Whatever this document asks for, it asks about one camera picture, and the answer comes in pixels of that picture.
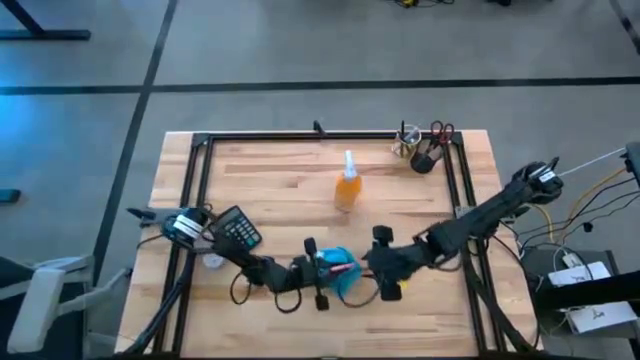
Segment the gray floor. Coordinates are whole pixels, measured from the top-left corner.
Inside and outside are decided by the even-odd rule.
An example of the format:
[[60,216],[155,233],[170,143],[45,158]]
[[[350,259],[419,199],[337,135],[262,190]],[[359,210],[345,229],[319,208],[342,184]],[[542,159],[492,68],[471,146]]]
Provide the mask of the gray floor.
[[[606,1],[483,0],[404,10],[377,0],[180,0],[155,84],[639,76],[636,54]],[[0,87],[141,85],[167,0],[23,0],[43,25],[87,27],[88,43],[0,42]],[[640,4],[622,1],[636,27]],[[0,9],[0,28],[16,23]],[[123,190],[103,280],[131,266],[163,134],[172,130],[379,129],[434,119],[488,129],[503,181],[523,164],[561,157],[571,168],[640,140],[640,85],[152,94]],[[93,249],[138,94],[0,96],[2,255],[24,261]],[[567,176],[550,206],[620,166],[610,158]],[[633,189],[629,185],[626,191]],[[612,249],[637,270],[639,206],[577,233],[577,249]],[[526,215],[518,229],[541,224]],[[124,291],[92,319],[116,335]],[[561,339],[552,352],[569,354]],[[576,355],[631,358],[621,341],[571,339]]]

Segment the blue cloth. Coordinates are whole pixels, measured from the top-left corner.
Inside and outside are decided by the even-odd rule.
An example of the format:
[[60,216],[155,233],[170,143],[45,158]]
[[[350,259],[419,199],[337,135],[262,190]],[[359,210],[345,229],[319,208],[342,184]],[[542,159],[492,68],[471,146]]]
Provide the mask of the blue cloth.
[[[362,276],[360,264],[358,264],[353,254],[343,247],[322,249],[318,251],[317,256],[330,264],[355,264],[353,268],[341,273],[329,282],[328,287],[336,295],[338,295],[339,291],[339,294],[345,296],[353,284]],[[325,276],[328,272],[328,269],[321,269],[320,276]]]

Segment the spray bottle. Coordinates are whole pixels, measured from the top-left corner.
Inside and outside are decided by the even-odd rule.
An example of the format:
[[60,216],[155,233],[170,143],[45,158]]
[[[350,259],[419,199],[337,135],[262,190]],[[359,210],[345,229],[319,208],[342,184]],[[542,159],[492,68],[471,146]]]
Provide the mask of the spray bottle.
[[344,174],[338,178],[334,205],[336,209],[345,212],[351,211],[356,202],[360,190],[362,190],[362,178],[356,172],[351,151],[344,152],[346,161]]

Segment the scissors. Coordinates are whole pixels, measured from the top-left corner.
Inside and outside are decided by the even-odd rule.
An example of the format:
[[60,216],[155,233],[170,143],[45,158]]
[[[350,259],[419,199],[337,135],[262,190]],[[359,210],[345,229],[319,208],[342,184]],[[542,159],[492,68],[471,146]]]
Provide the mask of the scissors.
[[453,124],[446,123],[444,124],[440,120],[436,120],[431,123],[431,142],[429,144],[429,148],[427,152],[435,149],[438,146],[446,145],[449,141],[451,141],[451,137],[453,133],[456,131]]

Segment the wooden table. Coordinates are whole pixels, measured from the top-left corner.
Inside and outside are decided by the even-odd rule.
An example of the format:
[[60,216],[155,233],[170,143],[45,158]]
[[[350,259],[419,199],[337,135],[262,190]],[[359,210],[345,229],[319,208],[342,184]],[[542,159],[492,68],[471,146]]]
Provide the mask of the wooden table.
[[[167,133],[150,206],[178,205],[191,135]],[[486,131],[464,131],[463,135],[476,197],[482,202],[501,189],[491,145]],[[207,202],[218,212],[240,205],[264,236],[254,252],[273,256],[284,265],[304,253],[303,240],[309,236],[315,237],[319,248],[344,246],[360,257],[371,246],[371,228],[379,224],[393,227],[396,239],[393,245],[409,244],[412,235],[452,217],[446,176],[442,161],[430,174],[414,173],[406,161],[390,152],[390,147],[391,142],[383,140],[217,142]],[[346,149],[353,151],[356,167],[363,175],[358,205],[349,214],[335,210],[332,203]],[[194,178],[197,182],[197,171]],[[457,181],[459,189],[464,189],[459,172]],[[145,231],[142,237],[153,234],[151,230]],[[508,231],[501,229],[499,235],[515,250]],[[170,247],[168,241],[156,241],[138,251],[117,349],[126,348],[157,310]],[[521,269],[497,243],[490,247],[489,259],[502,309],[532,341],[536,321]],[[214,271],[197,260],[183,356],[477,354],[460,271],[446,273],[423,268],[408,282],[402,301],[382,302],[378,298],[361,309],[346,308],[330,294],[331,309],[318,312],[314,289],[307,288],[303,290],[300,309],[284,315],[276,310],[273,296],[265,289],[254,289],[246,304],[234,305],[229,299],[229,285],[238,270],[227,263]],[[375,290],[374,283],[365,280],[349,294],[348,300],[358,302]],[[293,294],[280,299],[283,307],[294,300]],[[174,309],[167,339],[172,336],[175,313]],[[490,325],[484,315],[491,343]]]

